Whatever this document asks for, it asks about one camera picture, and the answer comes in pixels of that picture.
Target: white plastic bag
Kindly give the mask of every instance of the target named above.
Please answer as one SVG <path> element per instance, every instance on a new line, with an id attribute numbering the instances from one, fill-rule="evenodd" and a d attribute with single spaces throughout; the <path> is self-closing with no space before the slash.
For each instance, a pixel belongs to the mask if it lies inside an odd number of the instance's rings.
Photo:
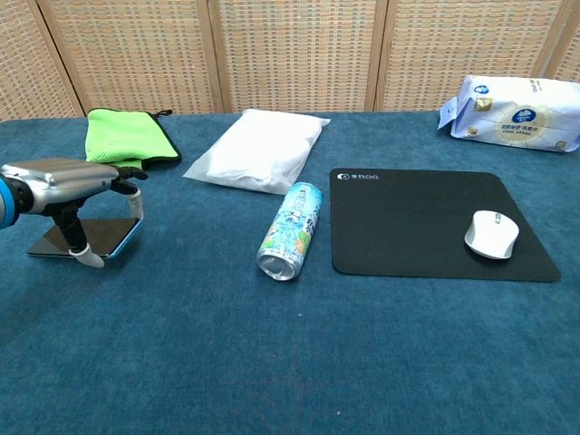
<path id="1" fill-rule="evenodd" d="M 315 116 L 248 109 L 183 176 L 284 195 L 328 122 Z"/>

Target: robotic arm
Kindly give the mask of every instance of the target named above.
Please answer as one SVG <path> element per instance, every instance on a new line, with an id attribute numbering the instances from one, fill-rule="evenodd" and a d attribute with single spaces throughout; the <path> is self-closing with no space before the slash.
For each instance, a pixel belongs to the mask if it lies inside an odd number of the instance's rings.
<path id="1" fill-rule="evenodd" d="M 81 263 L 103 267 L 91 251 L 77 213 L 84 202 L 101 192 L 121 193 L 131 216 L 143 218 L 140 190 L 127 181 L 146 179 L 137 168 L 115 168 L 76 159 L 41 159 L 5 164 L 0 168 L 0 229 L 13 225 L 21 213 L 51 217 Z"/>

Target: drink can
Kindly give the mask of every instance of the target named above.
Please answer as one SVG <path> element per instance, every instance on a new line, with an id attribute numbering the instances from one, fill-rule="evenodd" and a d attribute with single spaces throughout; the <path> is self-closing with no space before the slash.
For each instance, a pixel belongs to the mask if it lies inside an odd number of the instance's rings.
<path id="1" fill-rule="evenodd" d="M 257 265 L 264 272 L 278 281 L 300 273 L 322 205 L 322 192 L 310 183 L 288 190 L 257 251 Z"/>

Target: green cloth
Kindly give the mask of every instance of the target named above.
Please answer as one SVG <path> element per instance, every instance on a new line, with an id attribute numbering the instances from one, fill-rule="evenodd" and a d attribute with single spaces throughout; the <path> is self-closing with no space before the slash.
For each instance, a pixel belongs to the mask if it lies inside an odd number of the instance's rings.
<path id="1" fill-rule="evenodd" d="M 87 115 L 87 161 L 142 168 L 154 161 L 181 160 L 158 124 L 158 116 L 145 111 L 93 109 Z"/>

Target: rattan screen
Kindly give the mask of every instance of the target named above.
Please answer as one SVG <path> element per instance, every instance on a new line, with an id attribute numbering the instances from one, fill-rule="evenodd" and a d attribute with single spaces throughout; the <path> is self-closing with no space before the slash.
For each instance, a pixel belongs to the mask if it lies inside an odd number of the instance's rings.
<path id="1" fill-rule="evenodd" d="M 212 98 L 198 2 L 46 0 L 41 5 L 85 110 L 201 113 L 221 106 Z"/>
<path id="2" fill-rule="evenodd" d="M 568 45 L 554 78 L 580 82 L 580 27 L 576 29 L 574 38 Z"/>
<path id="3" fill-rule="evenodd" d="M 82 115 L 33 12 L 24 0 L 0 2 L 0 120 Z"/>
<path id="4" fill-rule="evenodd" d="M 529 76 L 560 4 L 391 0 L 377 109 L 437 110 L 470 73 Z"/>
<path id="5" fill-rule="evenodd" d="M 376 0 L 215 1 L 233 111 L 364 110 Z"/>

